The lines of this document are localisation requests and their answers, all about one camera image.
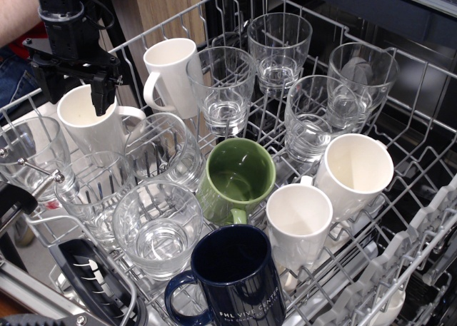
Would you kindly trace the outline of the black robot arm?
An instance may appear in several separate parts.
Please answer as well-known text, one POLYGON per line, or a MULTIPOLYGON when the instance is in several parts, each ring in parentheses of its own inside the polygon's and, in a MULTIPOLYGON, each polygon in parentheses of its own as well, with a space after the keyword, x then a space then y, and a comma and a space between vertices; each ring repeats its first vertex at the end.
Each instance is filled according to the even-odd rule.
POLYGON ((104 115, 121 84, 120 60, 99 44, 114 15, 99 0, 39 0, 38 13, 47 37, 23 44, 42 92, 57 103, 64 94, 63 79, 77 78, 90 84, 95 113, 104 115))

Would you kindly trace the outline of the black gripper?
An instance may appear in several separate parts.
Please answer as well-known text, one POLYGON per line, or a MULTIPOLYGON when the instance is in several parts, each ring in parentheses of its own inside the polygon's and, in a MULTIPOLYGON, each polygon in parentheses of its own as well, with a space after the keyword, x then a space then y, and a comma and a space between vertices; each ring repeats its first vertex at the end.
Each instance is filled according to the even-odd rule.
POLYGON ((121 61, 99 45, 105 26, 97 15, 44 15, 43 22, 46 37, 23 45, 45 97, 57 104, 79 79, 91 84, 95 113, 103 116, 121 84, 121 61))

